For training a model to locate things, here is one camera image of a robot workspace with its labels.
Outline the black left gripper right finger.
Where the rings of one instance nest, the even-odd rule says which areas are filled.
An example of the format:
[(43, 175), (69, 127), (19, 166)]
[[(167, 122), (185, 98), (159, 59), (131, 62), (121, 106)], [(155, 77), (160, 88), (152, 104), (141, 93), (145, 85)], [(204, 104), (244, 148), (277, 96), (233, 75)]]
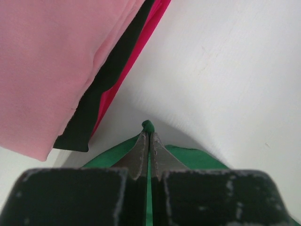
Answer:
[(190, 169), (150, 137), (155, 226), (292, 226), (271, 177), (258, 170)]

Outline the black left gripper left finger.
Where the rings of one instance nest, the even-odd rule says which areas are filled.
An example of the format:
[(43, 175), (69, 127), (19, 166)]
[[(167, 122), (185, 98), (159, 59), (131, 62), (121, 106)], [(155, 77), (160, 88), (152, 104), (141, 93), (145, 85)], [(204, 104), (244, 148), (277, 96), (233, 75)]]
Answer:
[(109, 168), (25, 171), (0, 215), (3, 226), (143, 226), (146, 224), (148, 144)]

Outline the green t shirt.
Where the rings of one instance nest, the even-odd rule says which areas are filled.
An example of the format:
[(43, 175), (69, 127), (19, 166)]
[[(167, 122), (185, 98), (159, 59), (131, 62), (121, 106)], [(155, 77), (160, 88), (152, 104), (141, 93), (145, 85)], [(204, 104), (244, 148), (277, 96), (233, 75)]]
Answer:
[[(86, 163), (85, 167), (100, 167), (105, 168), (113, 165), (121, 159), (137, 142), (138, 136), (128, 139), (107, 151), (99, 154), (94, 159)], [(225, 169), (227, 168), (223, 163), (210, 156), (209, 154), (198, 150), (177, 147), (174, 145), (166, 145), (168, 151), (170, 151), (177, 159), (183, 162), (186, 166), (192, 169)], [(147, 188), (147, 213), (146, 213), (146, 225), (154, 226), (153, 213), (152, 213), (152, 201), (151, 201), (151, 179), (148, 175), (148, 188)]]

